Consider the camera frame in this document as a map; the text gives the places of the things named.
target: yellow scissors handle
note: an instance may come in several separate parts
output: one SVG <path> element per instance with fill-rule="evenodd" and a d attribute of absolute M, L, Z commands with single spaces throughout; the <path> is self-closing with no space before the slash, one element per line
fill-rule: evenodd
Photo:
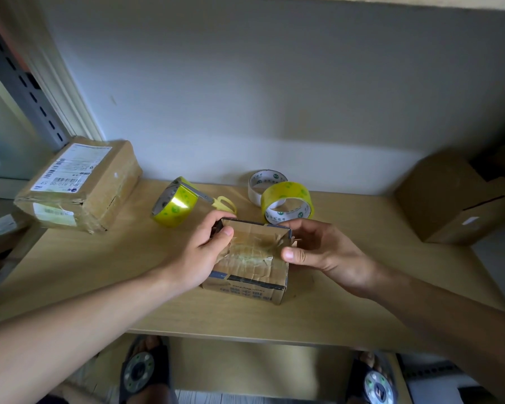
<path fill-rule="evenodd" d="M 230 207 L 224 205 L 222 203 L 222 201 L 228 203 L 230 205 Z M 226 198 L 225 196 L 219 196 L 217 198 L 214 198 L 213 199 L 213 204 L 212 206 L 214 206 L 217 210 L 221 210 L 221 211 L 228 211 L 229 213 L 232 213 L 234 215 L 237 215 L 237 208 L 236 206 L 234 205 L 234 203 L 232 203 L 228 198 Z"/>

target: fingernail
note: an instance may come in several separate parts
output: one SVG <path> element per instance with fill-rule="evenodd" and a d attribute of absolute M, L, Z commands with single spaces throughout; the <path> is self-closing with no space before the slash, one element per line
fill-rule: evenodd
<path fill-rule="evenodd" d="M 225 235 L 231 236 L 234 233 L 234 229 L 232 227 L 224 227 L 221 232 Z"/>
<path fill-rule="evenodd" d="M 285 261 L 292 261 L 293 260 L 293 251 L 290 248 L 283 249 L 283 259 Z"/>

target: hand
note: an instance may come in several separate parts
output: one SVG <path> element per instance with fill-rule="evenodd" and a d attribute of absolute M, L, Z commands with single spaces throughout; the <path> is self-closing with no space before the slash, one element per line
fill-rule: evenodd
<path fill-rule="evenodd" d="M 367 297 L 367 289 L 381 268 L 337 227 L 305 218 L 279 225 L 290 227 L 298 240 L 297 248 L 282 249 L 284 261 L 319 269 L 353 295 Z"/>
<path fill-rule="evenodd" d="M 211 211 L 190 236 L 182 253 L 166 266 L 165 271 L 172 273 L 181 292 L 193 289 L 209 277 L 219 252 L 234 236 L 232 227 L 224 227 L 213 238 L 209 238 L 213 224 L 222 217 L 236 218 L 225 211 Z"/>

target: foot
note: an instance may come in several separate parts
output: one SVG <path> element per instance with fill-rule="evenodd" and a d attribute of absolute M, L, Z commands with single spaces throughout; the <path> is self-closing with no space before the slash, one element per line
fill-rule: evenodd
<path fill-rule="evenodd" d="M 131 357 L 138 353 L 148 352 L 160 345 L 161 340 L 159 337 L 149 335 L 139 341 L 126 361 L 129 361 Z M 168 368 L 168 360 L 166 363 L 157 362 L 155 365 Z M 127 404 L 171 404 L 171 394 L 172 392 L 166 383 L 152 384 L 130 397 Z"/>

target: wooden table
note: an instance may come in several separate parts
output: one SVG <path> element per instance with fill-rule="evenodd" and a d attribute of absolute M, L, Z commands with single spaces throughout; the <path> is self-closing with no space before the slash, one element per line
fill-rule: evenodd
<path fill-rule="evenodd" d="M 158 264 L 210 209 L 199 201 L 181 226 L 164 228 L 151 220 L 150 211 L 165 187 L 165 182 L 141 181 L 105 234 L 47 230 L 1 285 L 0 320 L 131 278 Z M 245 188 L 199 188 L 232 199 L 239 218 L 262 221 Z M 423 244 L 393 199 L 313 192 L 312 200 L 316 219 L 334 223 L 377 260 L 505 310 L 505 299 L 470 248 Z M 384 308 L 350 295 L 311 270 L 290 272 L 288 291 L 279 306 L 196 288 L 162 305 L 131 331 L 396 352 L 426 350 Z"/>

